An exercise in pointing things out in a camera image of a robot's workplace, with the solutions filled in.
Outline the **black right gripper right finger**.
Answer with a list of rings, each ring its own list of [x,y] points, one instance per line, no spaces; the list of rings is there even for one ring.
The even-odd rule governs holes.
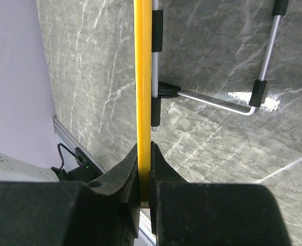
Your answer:
[[[157,245],[290,245],[277,201],[261,184],[191,183],[151,144],[151,230]]]

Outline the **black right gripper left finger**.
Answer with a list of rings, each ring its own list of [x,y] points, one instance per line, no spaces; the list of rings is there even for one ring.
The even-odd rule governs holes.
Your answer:
[[[89,183],[0,181],[0,245],[133,245],[138,230],[136,147]]]

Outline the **yellow framed whiteboard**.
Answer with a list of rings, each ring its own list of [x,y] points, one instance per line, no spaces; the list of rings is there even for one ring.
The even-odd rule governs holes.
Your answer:
[[[149,207],[151,169],[152,2],[134,1],[133,7],[139,203],[145,209]]]

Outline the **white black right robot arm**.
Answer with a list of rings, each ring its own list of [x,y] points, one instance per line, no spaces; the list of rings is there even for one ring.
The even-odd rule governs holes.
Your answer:
[[[133,245],[139,232],[137,149],[105,174],[78,178],[0,153],[0,245]],[[157,245],[290,245],[259,184],[190,183],[151,144],[151,232]]]

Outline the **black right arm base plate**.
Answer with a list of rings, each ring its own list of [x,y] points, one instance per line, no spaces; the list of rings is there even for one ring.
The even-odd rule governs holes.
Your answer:
[[[64,169],[65,160],[61,148],[65,149],[76,160],[78,167],[67,172]],[[52,167],[51,170],[55,173],[60,181],[82,181],[89,183],[94,179],[102,176],[104,172],[99,168],[93,160],[88,157],[81,148],[76,147],[72,152],[63,143],[57,145],[58,153],[61,159],[59,168]]]

